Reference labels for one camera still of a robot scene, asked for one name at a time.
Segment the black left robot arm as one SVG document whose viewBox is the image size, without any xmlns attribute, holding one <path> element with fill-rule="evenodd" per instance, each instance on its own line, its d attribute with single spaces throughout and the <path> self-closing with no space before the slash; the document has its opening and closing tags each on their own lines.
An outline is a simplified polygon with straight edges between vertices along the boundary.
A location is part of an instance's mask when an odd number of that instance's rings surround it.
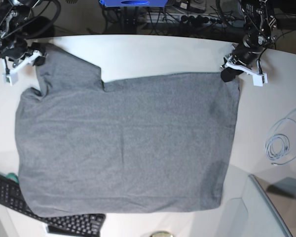
<svg viewBox="0 0 296 237">
<path fill-rule="evenodd" d="M 254 86 L 263 86 L 268 83 L 268 77 L 262 69 L 261 56 L 276 41 L 273 34 L 277 28 L 274 10 L 267 0 L 240 0 L 239 7 L 245 21 L 242 28 L 245 35 L 224 57 L 221 79 L 230 82 L 246 73 L 252 76 Z"/>
</svg>

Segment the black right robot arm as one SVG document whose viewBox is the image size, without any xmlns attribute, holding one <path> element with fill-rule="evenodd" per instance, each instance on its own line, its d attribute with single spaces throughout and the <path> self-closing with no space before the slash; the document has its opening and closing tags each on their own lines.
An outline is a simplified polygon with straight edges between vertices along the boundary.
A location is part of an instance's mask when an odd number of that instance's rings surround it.
<svg viewBox="0 0 296 237">
<path fill-rule="evenodd" d="M 27 40 L 43 37 L 44 33 L 54 33 L 54 23 L 61 13 L 58 0 L 48 0 L 43 10 L 36 16 L 33 8 L 41 0 L 0 1 L 0 58 L 18 63 L 33 56 L 37 50 L 41 55 L 34 59 L 35 66 L 45 63 L 46 49 L 39 43 L 28 45 Z"/>
</svg>

